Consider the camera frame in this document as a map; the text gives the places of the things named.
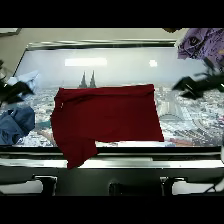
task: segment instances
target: gray sky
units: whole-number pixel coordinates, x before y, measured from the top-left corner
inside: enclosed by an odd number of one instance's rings
[[[106,66],[65,66],[69,58],[106,58]],[[157,67],[150,67],[155,60]],[[16,75],[38,70],[43,86],[64,85],[77,87],[86,72],[89,84],[95,71],[96,85],[112,86],[139,83],[175,83],[183,76],[205,70],[201,61],[177,59],[176,48],[97,48],[37,50],[25,53]]]

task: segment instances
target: light blue cloth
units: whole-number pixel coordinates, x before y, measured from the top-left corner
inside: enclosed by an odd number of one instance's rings
[[[31,107],[8,110],[0,116],[0,145],[14,145],[35,128]]]

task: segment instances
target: red cloth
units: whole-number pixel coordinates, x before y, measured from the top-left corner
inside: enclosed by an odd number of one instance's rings
[[[51,124],[69,169],[97,154],[95,141],[164,141],[151,84],[60,88]]]

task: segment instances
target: cathedral spire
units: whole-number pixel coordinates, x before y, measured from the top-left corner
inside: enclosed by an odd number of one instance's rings
[[[93,70],[89,88],[96,88],[96,83],[95,83],[95,78],[94,78],[94,70]]]
[[[81,84],[79,85],[79,88],[87,88],[85,71],[84,71],[84,75],[83,75],[83,77],[82,77]]]

